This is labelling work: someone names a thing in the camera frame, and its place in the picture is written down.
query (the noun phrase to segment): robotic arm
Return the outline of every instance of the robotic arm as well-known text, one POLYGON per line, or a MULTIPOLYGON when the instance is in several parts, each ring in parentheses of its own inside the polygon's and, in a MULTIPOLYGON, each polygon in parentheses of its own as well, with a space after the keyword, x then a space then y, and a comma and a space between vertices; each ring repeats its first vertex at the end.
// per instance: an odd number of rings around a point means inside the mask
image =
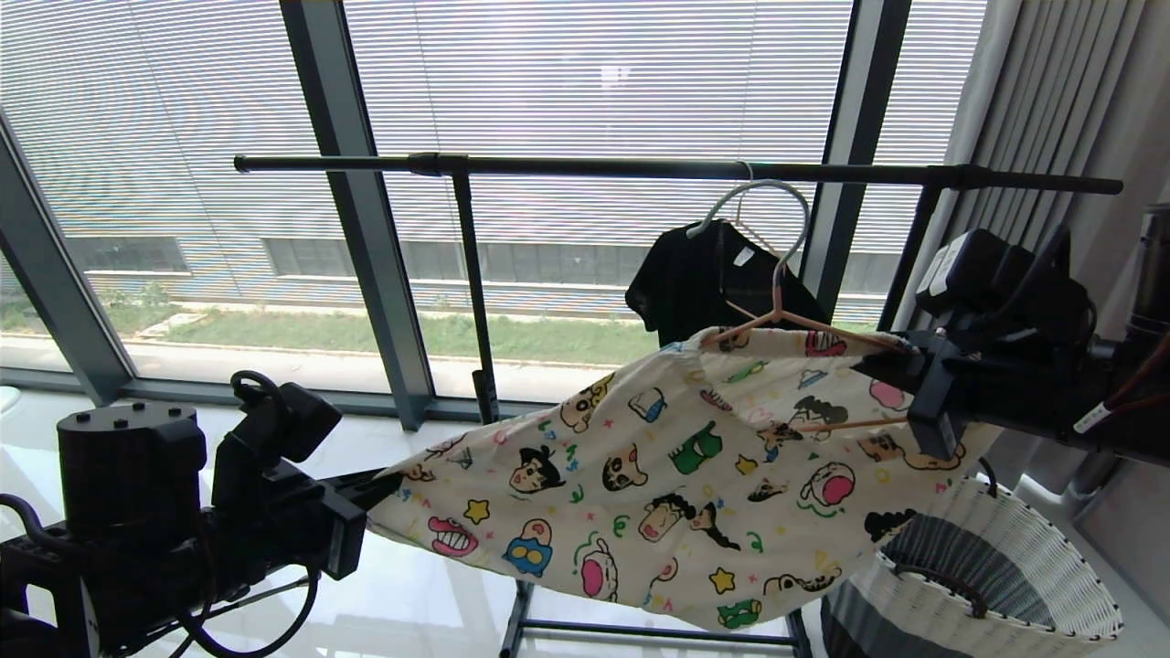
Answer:
MULTIPOLYGON (((908 417, 928 454, 950 458, 965 425, 985 421, 1170 466, 1159 431, 1170 424, 1170 206, 1154 208, 1142 245, 1123 341, 1093 335, 1095 310, 1068 276, 1067 232, 1031 254, 975 231, 940 251, 916 292, 938 328, 902 333, 911 354, 855 368, 915 395, 908 417)), ((5 656, 126 656, 179 626, 190 636, 179 652, 193 640, 213 656, 267 656, 308 617, 322 571, 339 580, 357 569, 365 513, 401 477, 310 478, 294 462, 340 413, 255 372, 232 385, 245 417, 216 451, 205 509, 206 441, 192 407, 135 403, 57 424, 66 520, 42 528, 27 502, 0 494, 27 533, 0 544, 5 656), (308 595, 273 644, 238 653, 202 630, 289 564, 308 571, 294 583, 308 595), (29 584, 53 592, 57 629, 28 616, 29 584), (234 603, 211 611, 218 602, 234 603)))

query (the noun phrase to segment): sidewalk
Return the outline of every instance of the sidewalk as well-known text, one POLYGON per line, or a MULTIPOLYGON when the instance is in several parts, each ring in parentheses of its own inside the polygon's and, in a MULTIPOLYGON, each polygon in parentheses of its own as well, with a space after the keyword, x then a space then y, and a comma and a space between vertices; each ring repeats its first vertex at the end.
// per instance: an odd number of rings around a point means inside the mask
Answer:
MULTIPOLYGON (((236 370, 263 372, 277 383, 322 390, 390 392, 381 358, 374 354, 328 352, 191 345, 149 341, 123 341, 138 375, 146 378, 227 382, 236 370)), ((440 396, 474 398, 472 371, 479 361, 431 357, 431 372, 440 396)), ((0 364, 9 368, 68 371, 69 366, 49 337, 0 335, 0 364)), ((501 399, 558 403, 608 373, 608 366, 546 365, 496 362, 496 388, 501 399)))

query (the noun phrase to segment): white and gray basket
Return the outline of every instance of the white and gray basket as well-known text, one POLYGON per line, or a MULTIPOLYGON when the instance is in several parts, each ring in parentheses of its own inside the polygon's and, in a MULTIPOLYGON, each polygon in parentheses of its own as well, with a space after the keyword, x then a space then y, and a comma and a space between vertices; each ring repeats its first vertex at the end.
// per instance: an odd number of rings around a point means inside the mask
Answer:
POLYGON ((823 601, 833 658, 1086 656, 1123 625, 1068 539, 1007 489, 971 479, 823 601))

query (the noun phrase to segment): gray curtain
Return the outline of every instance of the gray curtain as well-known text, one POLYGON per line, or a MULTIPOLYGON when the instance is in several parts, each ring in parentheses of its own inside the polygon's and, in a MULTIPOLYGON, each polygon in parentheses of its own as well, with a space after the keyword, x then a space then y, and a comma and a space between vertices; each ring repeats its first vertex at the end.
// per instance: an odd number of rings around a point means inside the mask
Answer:
MULTIPOLYGON (((1020 190, 944 194, 909 289, 940 246, 987 228, 1034 249, 1067 219, 1073 275, 1100 309, 1099 333, 1121 337, 1133 279, 1124 274, 1142 207, 1170 174, 1170 2, 992 0, 963 91, 948 162, 997 170, 1120 178, 1117 197, 1020 190)), ((895 327, 929 328, 903 300, 895 327)), ((1000 480, 1023 474, 1064 492, 1092 489, 1113 460, 1006 431, 987 458, 1000 480)))

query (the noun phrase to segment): black t-shirt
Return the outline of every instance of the black t-shirt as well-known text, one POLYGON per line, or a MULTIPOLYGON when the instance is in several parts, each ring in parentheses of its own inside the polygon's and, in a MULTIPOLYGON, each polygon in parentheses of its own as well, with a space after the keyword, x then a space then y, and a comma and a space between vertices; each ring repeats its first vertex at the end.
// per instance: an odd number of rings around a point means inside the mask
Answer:
MULTIPOLYGON (((748 322, 728 300, 757 316, 772 310, 771 280, 778 259, 729 224, 716 221, 687 238, 691 226, 697 224, 660 235, 626 290, 626 304, 642 317, 647 331, 659 333, 659 345, 684 341, 707 327, 748 322)), ((828 323, 828 314, 791 269, 780 293, 785 310, 828 323)), ((787 321, 764 327, 800 328, 787 321)))

